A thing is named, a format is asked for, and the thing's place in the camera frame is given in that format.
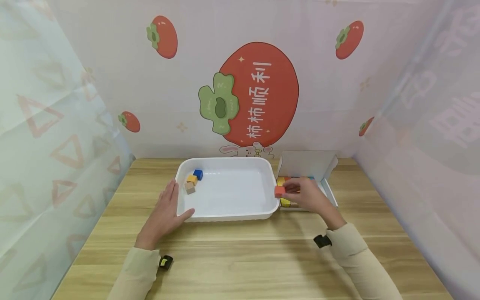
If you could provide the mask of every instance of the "sleeve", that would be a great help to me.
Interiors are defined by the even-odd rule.
[[[131,248],[107,300],[144,300],[156,280],[160,253]]]
[[[364,300],[402,300],[400,292],[353,224],[326,234],[330,250]]]

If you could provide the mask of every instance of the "wooden table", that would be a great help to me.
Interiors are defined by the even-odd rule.
[[[136,234],[181,162],[133,163],[54,300],[106,299]],[[357,226],[404,299],[451,299],[355,161],[341,159],[329,183],[343,216]],[[323,233],[324,222],[308,212],[185,224],[161,242],[161,253],[175,262],[159,272],[147,299],[356,299],[328,248],[313,243]]]

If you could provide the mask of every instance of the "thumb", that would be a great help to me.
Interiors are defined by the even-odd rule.
[[[300,194],[283,194],[282,198],[285,198],[287,200],[290,200],[292,202],[298,203],[298,200],[300,199]]]
[[[193,214],[195,213],[195,208],[191,208],[189,210],[187,210],[186,212],[184,212],[183,214],[181,214],[180,216],[178,216],[178,220],[181,223],[185,222],[186,220],[190,219],[191,216],[193,216]]]

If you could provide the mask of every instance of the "cartoon rabbit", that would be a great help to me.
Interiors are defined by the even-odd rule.
[[[273,154],[270,154],[272,147],[263,147],[259,142],[254,142],[253,146],[238,147],[237,145],[228,145],[220,147],[221,153],[236,152],[233,156],[246,156],[246,157],[263,157],[267,159],[274,158]]]

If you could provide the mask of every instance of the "yellow block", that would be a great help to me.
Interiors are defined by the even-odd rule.
[[[187,182],[191,182],[193,183],[193,186],[196,186],[198,182],[198,178],[195,175],[189,175],[187,177]]]
[[[290,201],[284,198],[280,198],[280,205],[282,207],[290,207]]]

